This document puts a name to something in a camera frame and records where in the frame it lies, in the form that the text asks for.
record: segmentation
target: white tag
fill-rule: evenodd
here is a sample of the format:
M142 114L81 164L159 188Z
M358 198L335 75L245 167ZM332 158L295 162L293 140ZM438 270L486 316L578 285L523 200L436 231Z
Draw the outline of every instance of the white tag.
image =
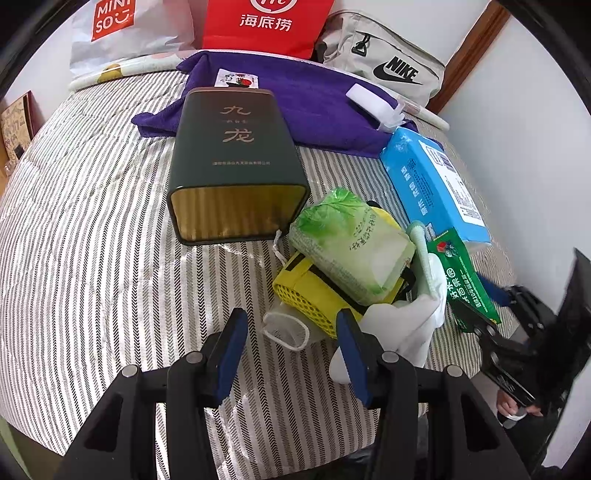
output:
M214 87L258 88L258 77L250 73L236 73L219 69Z
M427 237L427 242L430 242L437 236L435 235L435 229L431 222L425 225L425 236Z
M443 183L452 196L453 202L456 204L457 211L460 212L462 219L467 223L485 226L482 221L482 216L478 211L478 207L476 207L476 204L474 203L474 200L472 200L460 174L456 171L449 158L447 158L447 155L420 140L419 143L443 180Z

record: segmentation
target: nike logo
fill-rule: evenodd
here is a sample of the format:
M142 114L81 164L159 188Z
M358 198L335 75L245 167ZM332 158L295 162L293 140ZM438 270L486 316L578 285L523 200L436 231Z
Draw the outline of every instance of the nike logo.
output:
M396 75L392 75L385 71L385 69L390 70L391 72L395 73ZM406 63L403 59L399 59L398 57L394 57L389 62L384 62L381 65L378 65L374 68L374 75L379 78L380 80L387 80L389 82L403 82L403 83L413 83L415 85L422 85L422 83L413 81L413 78L417 75L418 70L412 68L408 63Z

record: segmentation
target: person's hand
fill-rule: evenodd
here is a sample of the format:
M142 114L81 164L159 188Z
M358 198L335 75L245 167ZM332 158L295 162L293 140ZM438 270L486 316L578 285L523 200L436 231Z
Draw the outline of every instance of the person's hand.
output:
M502 390L496 393L496 409L501 412L502 415L508 417L509 415L517 415L519 406L517 402L511 398L511 396ZM536 417L543 417L540 408L536 405L530 405L525 409L527 413L535 415Z

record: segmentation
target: gray and white striped fabric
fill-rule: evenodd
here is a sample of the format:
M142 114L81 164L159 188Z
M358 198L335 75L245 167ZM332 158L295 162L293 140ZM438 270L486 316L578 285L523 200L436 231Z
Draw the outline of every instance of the gray and white striped fabric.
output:
M230 398L207 418L220 478L282 475L364 447L377 414L329 379L335 345L291 353L260 333L281 268L271 243L176 241L165 202L174 139L141 138L130 119L162 110L185 81L179 72L151 73L70 95L11 177L0 202L0 414L64 454L124 365L170 365L239 306L249 317L245 352ZM441 132L426 134L446 142ZM298 150L313 201L345 186L408 223L379 160ZM512 283L496 243L474 260L493 280ZM513 319L502 317L511 333ZM448 319L429 367L455 363L476 373L472 337ZM160 478L168 478L164 416L161 406Z

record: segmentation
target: red shopping bag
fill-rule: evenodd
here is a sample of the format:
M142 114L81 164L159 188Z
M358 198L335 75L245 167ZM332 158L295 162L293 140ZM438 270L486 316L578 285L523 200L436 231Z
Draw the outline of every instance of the red shopping bag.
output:
M309 59L333 0L209 0L203 48Z

